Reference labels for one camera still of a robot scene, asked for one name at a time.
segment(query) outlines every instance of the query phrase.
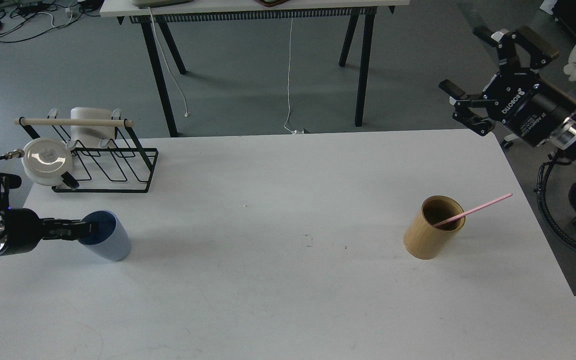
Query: white bowl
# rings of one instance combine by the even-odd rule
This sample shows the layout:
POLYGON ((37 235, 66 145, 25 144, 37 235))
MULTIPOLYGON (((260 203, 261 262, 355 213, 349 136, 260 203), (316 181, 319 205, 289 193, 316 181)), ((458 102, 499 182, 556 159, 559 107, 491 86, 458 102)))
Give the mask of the white bowl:
POLYGON ((39 137, 23 147, 21 163, 28 178, 52 187, 62 183, 62 175, 73 171, 73 155, 66 144, 50 137, 39 137))

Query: pink straw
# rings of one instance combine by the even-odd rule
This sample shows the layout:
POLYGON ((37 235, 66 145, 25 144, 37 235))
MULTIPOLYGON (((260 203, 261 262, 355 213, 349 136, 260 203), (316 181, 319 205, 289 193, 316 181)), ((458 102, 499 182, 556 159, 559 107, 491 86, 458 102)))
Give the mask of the pink straw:
POLYGON ((438 223, 435 223, 432 227, 433 227, 433 228, 437 228, 437 227, 439 227, 439 226, 442 226, 442 225, 445 225, 445 224, 448 224, 448 223, 452 223, 452 222, 455 221, 455 220, 461 219, 461 218, 463 218, 463 217, 465 217, 465 216, 467 216, 467 215, 470 215, 470 214, 472 214, 472 213, 474 213, 474 212, 478 212, 479 210, 481 210, 481 209, 483 209, 483 208, 487 208, 487 207, 489 207, 489 206, 491 206, 491 205, 493 205, 493 204, 496 204, 496 203, 498 203, 498 202, 500 202, 500 201, 502 201, 502 200, 504 200, 504 199, 508 199, 508 198, 510 198, 511 196, 513 196, 513 193, 507 193, 507 194, 505 194, 504 196, 501 196, 501 197, 498 197, 498 198, 496 198, 496 199, 494 199, 494 200, 488 201, 487 203, 484 203, 483 205, 479 205, 478 207, 475 207, 475 208, 473 208, 473 209, 464 211, 464 212, 462 212, 461 214, 457 214, 457 215, 455 215, 455 216, 453 216, 453 217, 451 217, 451 218, 447 218, 447 219, 445 219, 444 221, 439 221, 438 223))

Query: table leg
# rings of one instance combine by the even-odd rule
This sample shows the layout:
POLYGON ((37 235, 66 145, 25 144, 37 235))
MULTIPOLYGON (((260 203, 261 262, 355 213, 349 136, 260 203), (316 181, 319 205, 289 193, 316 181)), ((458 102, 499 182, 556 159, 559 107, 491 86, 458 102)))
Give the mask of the table leg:
POLYGON ((166 118, 168 132, 171 138, 176 138, 179 136, 179 133, 177 132, 175 117, 172 113, 172 106, 170 105, 168 90, 166 89, 166 80, 164 79, 164 74, 162 71, 162 63, 160 62, 160 56, 157 51, 157 44, 155 44, 153 29, 151 28, 150 23, 142 23, 141 31, 143 32, 143 39, 146 41, 146 49, 148 50, 148 57, 150 58, 152 73, 155 76, 157 91, 159 93, 159 99, 161 100, 161 107, 164 110, 164 117, 166 118))
POLYGON ((363 43, 361 44, 361 64, 359 65, 359 87, 357 89, 357 107, 354 111, 354 125, 360 127, 364 122, 364 103, 366 102, 366 85, 368 84, 368 66, 370 50, 373 44, 373 27, 375 14, 367 14, 363 25, 363 43))
POLYGON ((174 59, 174 64, 176 64, 176 68, 179 70, 179 74, 186 75, 186 67, 184 66, 184 62, 181 59, 181 55, 179 54, 179 50, 177 48, 177 44, 175 44, 175 39, 172 38, 172 34, 170 32, 170 28, 168 27, 167 22, 158 22, 159 29, 161 29, 161 33, 164 35, 164 39, 166 39, 166 44, 172 54, 172 59, 174 59))
POLYGON ((357 27, 357 20, 359 20, 358 14, 350 15, 348 28, 345 30, 345 39, 343 40, 343 48, 341 48, 341 57, 339 57, 339 66, 341 68, 346 66, 346 60, 348 59, 348 52, 350 51, 350 44, 352 44, 353 42, 353 36, 355 35, 355 28, 357 27))

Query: light blue cup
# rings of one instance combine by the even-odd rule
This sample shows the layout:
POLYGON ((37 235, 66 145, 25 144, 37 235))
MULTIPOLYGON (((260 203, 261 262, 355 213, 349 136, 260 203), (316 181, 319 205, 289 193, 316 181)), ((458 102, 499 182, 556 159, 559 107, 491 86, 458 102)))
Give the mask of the light blue cup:
POLYGON ((83 246, 113 262, 128 256, 131 249, 130 240, 115 214, 108 210, 99 210, 86 215, 82 221, 99 223, 98 230, 94 234, 79 240, 83 246))

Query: bamboo cup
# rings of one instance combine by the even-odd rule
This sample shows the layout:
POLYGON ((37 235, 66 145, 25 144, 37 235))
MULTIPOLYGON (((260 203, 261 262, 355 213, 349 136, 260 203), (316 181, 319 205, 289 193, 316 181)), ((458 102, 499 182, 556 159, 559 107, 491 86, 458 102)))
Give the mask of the bamboo cup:
POLYGON ((448 240, 464 227, 466 218, 436 228, 433 225, 462 212, 464 209, 461 205, 447 196, 435 195, 426 198, 404 234, 406 250, 410 255, 422 260, 437 256, 448 240))

